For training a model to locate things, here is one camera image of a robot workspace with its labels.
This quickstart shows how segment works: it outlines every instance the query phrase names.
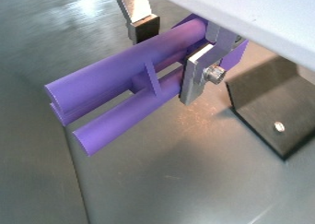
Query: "purple plastic part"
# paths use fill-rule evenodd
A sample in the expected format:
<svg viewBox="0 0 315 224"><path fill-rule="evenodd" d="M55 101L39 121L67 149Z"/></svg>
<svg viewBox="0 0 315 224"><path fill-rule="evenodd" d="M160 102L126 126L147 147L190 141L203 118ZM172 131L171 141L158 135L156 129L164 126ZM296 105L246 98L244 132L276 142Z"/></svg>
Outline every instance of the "purple plastic part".
<svg viewBox="0 0 315 224"><path fill-rule="evenodd" d="M182 67L166 75L159 82L159 96L152 90L143 88L118 107L73 132L89 156L180 93Z"/></svg>
<svg viewBox="0 0 315 224"><path fill-rule="evenodd" d="M68 113L63 113L56 108L55 104L51 103L52 110L61 124L64 126L71 124L75 120L77 120L81 116L84 116L88 112L91 112L92 109L96 109L100 105L103 105L105 102L113 99L119 94L122 94L131 87L132 87L132 81L128 81L126 84L105 91L99 98L96 98L95 100L87 101L87 103L81 104L81 106L75 111L71 111Z"/></svg>
<svg viewBox="0 0 315 224"><path fill-rule="evenodd" d="M122 88L132 85L132 77L144 71L147 62L178 62L204 33L204 21L196 18L48 84L45 89L61 123L67 125L115 98Z"/></svg>
<svg viewBox="0 0 315 224"><path fill-rule="evenodd" d="M226 71L228 71L236 64L239 64L247 44L248 40L246 40L222 59L220 67L224 68Z"/></svg>

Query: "metal plate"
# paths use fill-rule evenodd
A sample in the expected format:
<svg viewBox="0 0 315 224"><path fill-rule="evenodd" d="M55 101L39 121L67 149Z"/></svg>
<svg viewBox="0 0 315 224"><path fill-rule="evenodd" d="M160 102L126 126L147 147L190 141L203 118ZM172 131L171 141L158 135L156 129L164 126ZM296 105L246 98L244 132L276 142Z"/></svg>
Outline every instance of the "metal plate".
<svg viewBox="0 0 315 224"><path fill-rule="evenodd" d="M235 77L227 86L234 111L286 159L315 135L315 86L282 57Z"/></svg>

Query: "silver bolt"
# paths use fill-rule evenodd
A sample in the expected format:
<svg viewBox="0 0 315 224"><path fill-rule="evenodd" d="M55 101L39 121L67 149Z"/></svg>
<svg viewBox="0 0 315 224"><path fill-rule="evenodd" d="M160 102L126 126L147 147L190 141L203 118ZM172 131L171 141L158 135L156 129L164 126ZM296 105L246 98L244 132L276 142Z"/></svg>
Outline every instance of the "silver bolt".
<svg viewBox="0 0 315 224"><path fill-rule="evenodd" d="M286 128L282 122L275 122L275 129L278 132L284 132Z"/></svg>
<svg viewBox="0 0 315 224"><path fill-rule="evenodd" d="M226 73L227 71L219 65L211 65L204 69L204 79L218 85L222 82Z"/></svg>

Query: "purple cylinder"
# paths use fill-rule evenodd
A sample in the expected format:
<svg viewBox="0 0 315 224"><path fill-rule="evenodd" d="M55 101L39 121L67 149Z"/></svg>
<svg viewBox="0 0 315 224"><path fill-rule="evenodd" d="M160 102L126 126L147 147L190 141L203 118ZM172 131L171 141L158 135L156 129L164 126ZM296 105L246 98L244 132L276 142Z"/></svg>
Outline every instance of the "purple cylinder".
<svg viewBox="0 0 315 224"><path fill-rule="evenodd" d="M202 40L204 33L204 22L194 19L48 84L47 92L59 114L69 117L73 112L83 113L80 108L85 113L92 111L108 99L104 92L131 83L132 76L144 70L146 61L158 65Z"/></svg>
<svg viewBox="0 0 315 224"><path fill-rule="evenodd" d="M182 67L160 79L160 86L162 95L159 97L144 88L118 107L73 132L89 156L179 94Z"/></svg>

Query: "clamp jaw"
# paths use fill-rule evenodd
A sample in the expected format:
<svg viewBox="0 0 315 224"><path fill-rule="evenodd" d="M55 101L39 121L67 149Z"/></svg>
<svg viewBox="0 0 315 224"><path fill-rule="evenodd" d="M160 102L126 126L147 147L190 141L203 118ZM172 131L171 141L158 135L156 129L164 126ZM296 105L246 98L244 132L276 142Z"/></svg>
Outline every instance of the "clamp jaw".
<svg viewBox="0 0 315 224"><path fill-rule="evenodd" d="M208 21L206 39L210 42L186 61L182 82L182 103L188 105L202 94L204 85L211 81L219 84L227 71L240 62L247 40L230 30ZM232 63L224 64L226 57L236 50Z"/></svg>
<svg viewBox="0 0 315 224"><path fill-rule="evenodd" d="M150 0L118 0L134 44L159 34L160 17L151 13Z"/></svg>

